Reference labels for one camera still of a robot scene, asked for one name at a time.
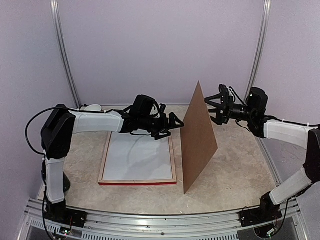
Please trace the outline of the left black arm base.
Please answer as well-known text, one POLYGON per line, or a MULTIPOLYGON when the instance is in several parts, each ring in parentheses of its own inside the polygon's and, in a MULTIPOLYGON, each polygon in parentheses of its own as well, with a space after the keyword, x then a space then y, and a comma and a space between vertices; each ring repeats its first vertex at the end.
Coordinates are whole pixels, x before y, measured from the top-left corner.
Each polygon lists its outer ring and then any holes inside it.
POLYGON ((52 203, 47 198, 44 200, 46 207, 44 218, 56 223, 68 225, 71 227, 83 228, 88 213, 82 210, 71 209, 66 206, 66 200, 59 203, 52 203))

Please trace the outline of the brown cardboard backing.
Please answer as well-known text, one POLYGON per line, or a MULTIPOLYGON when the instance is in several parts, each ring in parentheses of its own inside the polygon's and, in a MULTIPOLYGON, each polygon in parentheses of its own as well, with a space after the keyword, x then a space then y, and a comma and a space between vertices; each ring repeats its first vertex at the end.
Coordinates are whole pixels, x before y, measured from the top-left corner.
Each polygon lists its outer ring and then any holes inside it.
POLYGON ((204 101, 201 84, 196 84, 180 130, 183 193, 186 194, 218 150, 214 128, 204 101))

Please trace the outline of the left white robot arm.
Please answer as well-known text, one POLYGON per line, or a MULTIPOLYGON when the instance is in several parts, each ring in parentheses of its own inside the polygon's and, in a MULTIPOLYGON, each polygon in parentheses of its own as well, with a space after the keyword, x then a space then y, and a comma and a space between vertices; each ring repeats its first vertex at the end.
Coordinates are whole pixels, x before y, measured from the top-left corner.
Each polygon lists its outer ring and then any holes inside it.
POLYGON ((49 212, 63 223, 70 218, 70 211, 61 203, 65 200, 63 187, 64 163, 69 154, 73 135, 90 132, 115 132, 134 134, 143 130, 155 140, 169 137, 171 130, 184 127, 175 113, 165 113, 161 104, 157 113, 149 107, 146 113, 125 109, 102 110, 88 106, 83 109, 57 105, 41 129, 41 145, 45 161, 46 197, 51 206, 49 212))

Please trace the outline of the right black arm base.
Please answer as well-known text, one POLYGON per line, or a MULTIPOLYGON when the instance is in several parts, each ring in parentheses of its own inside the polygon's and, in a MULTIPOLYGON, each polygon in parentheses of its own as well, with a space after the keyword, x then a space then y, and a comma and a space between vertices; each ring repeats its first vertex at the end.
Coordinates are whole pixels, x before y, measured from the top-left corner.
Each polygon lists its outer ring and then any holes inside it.
POLYGON ((244 207, 239 213, 241 226, 249 227, 262 223, 274 221, 282 218, 280 205, 275 205, 270 197, 271 192, 267 192, 260 198, 259 207, 244 207))

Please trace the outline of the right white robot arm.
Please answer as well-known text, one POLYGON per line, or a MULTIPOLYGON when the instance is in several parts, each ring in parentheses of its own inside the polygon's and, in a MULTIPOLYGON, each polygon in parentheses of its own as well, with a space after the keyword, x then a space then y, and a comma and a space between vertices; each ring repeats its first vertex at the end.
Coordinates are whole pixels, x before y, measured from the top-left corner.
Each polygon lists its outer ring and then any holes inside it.
POLYGON ((294 123, 266 114, 268 96, 253 87, 245 101, 235 102, 237 94, 231 88, 221 87, 220 93, 205 98, 212 108, 211 120, 217 125, 227 124, 230 119, 237 124, 245 122, 246 129, 256 138, 265 141, 265 148, 272 157, 281 162, 290 158, 301 164, 291 171, 282 183, 266 195, 264 203, 256 210, 256 218, 266 222, 275 212, 274 205, 302 193, 320 181, 320 126, 309 123, 294 123))

